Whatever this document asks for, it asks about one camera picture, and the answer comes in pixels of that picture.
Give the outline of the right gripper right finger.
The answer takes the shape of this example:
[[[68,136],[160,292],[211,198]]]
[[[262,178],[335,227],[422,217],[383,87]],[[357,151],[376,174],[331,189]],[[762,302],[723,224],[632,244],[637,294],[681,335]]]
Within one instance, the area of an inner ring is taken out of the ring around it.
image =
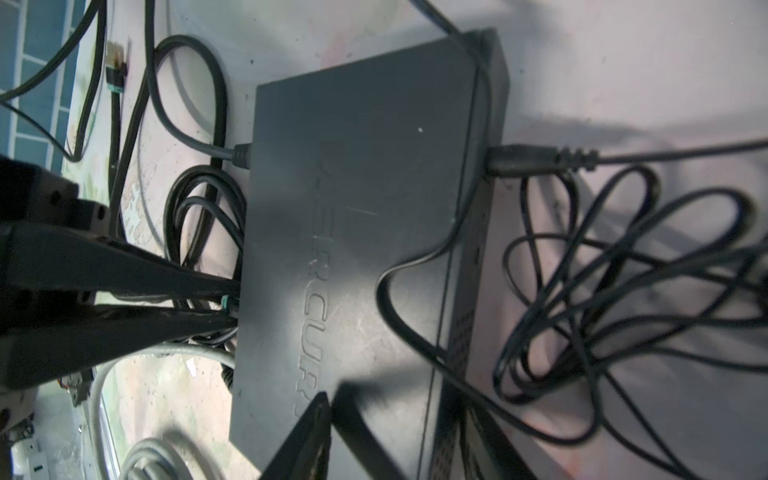
[[[537,479],[491,414],[470,402],[461,422],[461,455],[466,479]]]

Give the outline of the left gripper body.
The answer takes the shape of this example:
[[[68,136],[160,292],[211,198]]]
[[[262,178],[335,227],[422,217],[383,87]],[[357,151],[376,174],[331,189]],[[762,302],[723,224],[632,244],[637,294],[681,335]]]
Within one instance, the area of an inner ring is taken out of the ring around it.
[[[99,235],[109,208],[79,197],[79,185],[29,163],[1,156],[1,222],[28,221]]]

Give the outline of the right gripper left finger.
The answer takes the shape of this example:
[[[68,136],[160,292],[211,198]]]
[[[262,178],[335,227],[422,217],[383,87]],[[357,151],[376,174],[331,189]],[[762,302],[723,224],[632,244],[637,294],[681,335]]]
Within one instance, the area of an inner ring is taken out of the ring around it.
[[[325,392],[306,408],[269,465],[261,480],[326,480],[331,446],[332,411]]]

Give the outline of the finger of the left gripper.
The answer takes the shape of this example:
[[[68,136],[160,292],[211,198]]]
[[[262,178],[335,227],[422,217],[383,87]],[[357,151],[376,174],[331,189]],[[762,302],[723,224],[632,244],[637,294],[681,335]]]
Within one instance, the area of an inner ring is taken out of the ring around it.
[[[235,327],[222,311],[79,305],[1,316],[1,388],[25,390],[153,345]]]
[[[167,299],[215,300],[240,292],[236,280],[185,268],[116,239],[31,222],[1,224],[1,284]]]

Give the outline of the black power adapter with cord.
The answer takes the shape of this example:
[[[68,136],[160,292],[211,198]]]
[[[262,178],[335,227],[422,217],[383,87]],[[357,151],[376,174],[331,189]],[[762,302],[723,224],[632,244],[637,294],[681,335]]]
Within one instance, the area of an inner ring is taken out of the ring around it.
[[[565,250],[549,278],[539,278],[537,293],[505,341],[492,372],[493,396],[486,396],[455,374],[435,344],[413,330],[391,302],[390,284],[400,272],[392,266],[376,286],[376,303],[383,321],[394,334],[427,361],[464,397],[469,417],[478,423],[506,423],[512,428],[558,447],[577,447],[601,431],[625,449],[680,479],[693,472],[658,435],[611,370],[618,363],[648,355],[667,356],[713,368],[763,375],[763,365],[725,361],[670,348],[667,341],[697,327],[763,329],[765,316],[724,319],[721,307],[735,293],[745,291],[760,304],[767,301],[765,284],[751,282],[749,273],[766,255],[765,242],[742,245],[753,224],[755,208],[741,191],[712,187],[661,204],[660,181],[653,165],[763,150],[763,139],[685,150],[602,157],[597,151],[525,144],[490,146],[477,179],[517,178],[527,183],[535,176],[553,176],[576,198],[574,175],[605,164],[618,167],[586,212],[569,208],[569,225],[559,235]],[[588,237],[588,231],[613,191],[630,175],[645,186],[643,201],[624,234],[607,243]],[[728,230],[700,248],[671,260],[639,252],[636,245],[670,216],[693,203],[714,196],[730,200],[735,217]],[[605,314],[631,293],[668,280],[691,278],[716,284],[719,295],[696,315],[664,314],[628,317],[604,325]],[[542,399],[576,381],[586,385],[592,417],[586,430],[573,437],[557,437],[536,429],[510,412],[511,406]]]

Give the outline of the black network switch box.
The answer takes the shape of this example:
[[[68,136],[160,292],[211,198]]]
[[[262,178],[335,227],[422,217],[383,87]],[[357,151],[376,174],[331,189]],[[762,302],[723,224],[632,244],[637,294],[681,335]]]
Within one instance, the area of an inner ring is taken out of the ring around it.
[[[335,409],[332,479],[446,479],[457,391],[382,319],[397,313],[466,370],[493,184],[471,186],[482,129],[498,140],[509,77],[493,29],[467,34],[494,70],[442,39],[257,88],[229,438],[265,469],[312,398]],[[494,97],[499,106],[489,107]]]

